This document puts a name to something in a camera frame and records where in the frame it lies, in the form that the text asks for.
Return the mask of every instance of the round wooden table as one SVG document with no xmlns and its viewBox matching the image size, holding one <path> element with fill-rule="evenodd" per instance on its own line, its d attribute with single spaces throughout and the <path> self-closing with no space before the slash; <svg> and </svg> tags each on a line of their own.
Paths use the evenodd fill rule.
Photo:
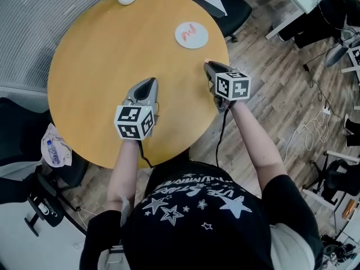
<svg viewBox="0 0 360 270">
<path fill-rule="evenodd" d="M 209 41 L 186 49 L 177 26 L 205 26 Z M 86 160 L 113 168 L 122 141 L 114 126 L 117 105 L 138 82 L 156 77 L 159 118 L 143 141 L 153 164 L 190 147 L 217 114 L 203 70 L 208 58 L 229 63 L 223 35 L 212 17 L 191 0 L 135 0 L 129 6 L 103 0 L 81 14 L 52 60 L 48 101 L 66 143 Z M 140 159 L 140 167 L 147 167 Z"/>
</svg>

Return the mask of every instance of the wrist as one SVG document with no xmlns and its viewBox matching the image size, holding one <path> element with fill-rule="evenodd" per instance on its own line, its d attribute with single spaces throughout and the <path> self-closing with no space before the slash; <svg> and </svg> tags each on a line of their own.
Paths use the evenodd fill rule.
<svg viewBox="0 0 360 270">
<path fill-rule="evenodd" d="M 246 104 L 242 100 L 237 100 L 234 105 L 232 105 L 231 109 L 239 109 L 246 107 Z"/>
<path fill-rule="evenodd" d="M 131 140 L 131 139 L 123 139 L 122 147 L 125 147 L 127 149 L 138 149 L 139 144 L 137 140 Z"/>
</svg>

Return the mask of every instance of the office chair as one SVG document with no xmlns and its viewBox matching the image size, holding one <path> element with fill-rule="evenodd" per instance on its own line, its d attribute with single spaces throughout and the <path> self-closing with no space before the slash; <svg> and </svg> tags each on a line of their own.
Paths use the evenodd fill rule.
<svg viewBox="0 0 360 270">
<path fill-rule="evenodd" d="M 227 12 L 227 16 L 225 16 L 224 12 L 204 0 L 193 1 L 213 17 L 223 36 L 230 36 L 233 43 L 237 42 L 237 38 L 233 33 L 240 28 L 253 10 L 244 0 L 221 0 Z"/>
<path fill-rule="evenodd" d="M 359 44 L 360 34 L 356 34 L 351 30 L 342 30 L 340 43 L 334 48 L 330 49 L 328 53 L 326 53 L 326 67 L 331 67 L 332 65 L 336 64 L 347 53 L 348 49 Z"/>
<path fill-rule="evenodd" d="M 41 139 L 49 123 L 53 123 L 50 112 L 32 112 L 7 98 L 0 98 L 0 117 L 2 121 L 0 123 L 0 167 L 23 161 L 39 161 L 42 157 Z M 79 211 L 80 208 L 73 207 L 64 198 L 62 192 L 80 185 L 88 164 L 88 161 L 73 151 L 71 166 L 52 168 L 43 187 L 49 184 L 47 190 L 52 193 L 52 196 L 62 200 L 73 211 Z M 11 174 L 3 175 L 8 179 L 9 176 Z M 57 183 L 59 178 L 68 186 L 59 188 Z"/>
<path fill-rule="evenodd" d="M 336 205 L 338 201 L 332 201 L 337 191 L 357 196 L 360 193 L 360 164 L 349 165 L 344 159 L 337 159 L 328 166 L 329 155 L 333 154 L 326 151 L 324 155 L 326 158 L 322 169 L 313 160 L 310 161 L 315 166 L 318 177 L 309 186 L 303 186 L 303 189 L 308 190 L 317 183 L 313 192 L 318 194 L 323 187 L 321 196 L 332 205 Z"/>
<path fill-rule="evenodd" d="M 29 202 L 35 210 L 34 217 L 25 223 L 38 237 L 34 229 L 37 220 L 45 220 L 50 226 L 56 227 L 64 218 L 64 210 L 56 191 L 50 183 L 41 175 L 41 166 L 37 166 L 35 172 L 28 175 L 23 181 L 0 178 L 0 204 Z"/>
<path fill-rule="evenodd" d="M 40 142 L 49 125 L 49 114 L 49 111 L 32 112 L 7 98 L 0 98 L 0 167 L 40 161 Z"/>
</svg>

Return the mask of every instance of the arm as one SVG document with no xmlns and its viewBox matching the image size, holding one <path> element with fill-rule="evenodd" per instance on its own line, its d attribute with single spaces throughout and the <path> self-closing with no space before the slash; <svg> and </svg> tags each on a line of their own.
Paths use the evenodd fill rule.
<svg viewBox="0 0 360 270">
<path fill-rule="evenodd" d="M 286 174 L 280 153 L 243 102 L 237 101 L 231 111 L 258 174 L 260 188 L 264 191 L 272 178 Z"/>
<path fill-rule="evenodd" d="M 123 199 L 134 206 L 139 147 L 135 140 L 123 140 L 107 187 L 106 210 L 121 211 Z"/>
</svg>

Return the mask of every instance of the shoe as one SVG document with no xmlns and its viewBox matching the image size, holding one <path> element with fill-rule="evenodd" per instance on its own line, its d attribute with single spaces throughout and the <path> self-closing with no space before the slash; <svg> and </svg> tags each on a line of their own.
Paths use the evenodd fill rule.
<svg viewBox="0 0 360 270">
<path fill-rule="evenodd" d="M 354 134 L 353 132 L 351 132 L 349 129 L 347 129 L 347 121 L 348 120 L 350 120 L 349 119 L 349 115 L 348 114 L 345 114 L 345 118 L 344 118 L 344 129 L 347 131 L 347 132 L 349 132 L 349 133 L 351 133 L 351 134 Z"/>
<path fill-rule="evenodd" d="M 280 41 L 285 42 L 285 40 L 281 38 L 281 36 L 280 36 L 280 34 L 279 34 L 279 33 L 277 33 L 277 35 L 278 35 L 278 37 L 279 37 Z"/>
</svg>

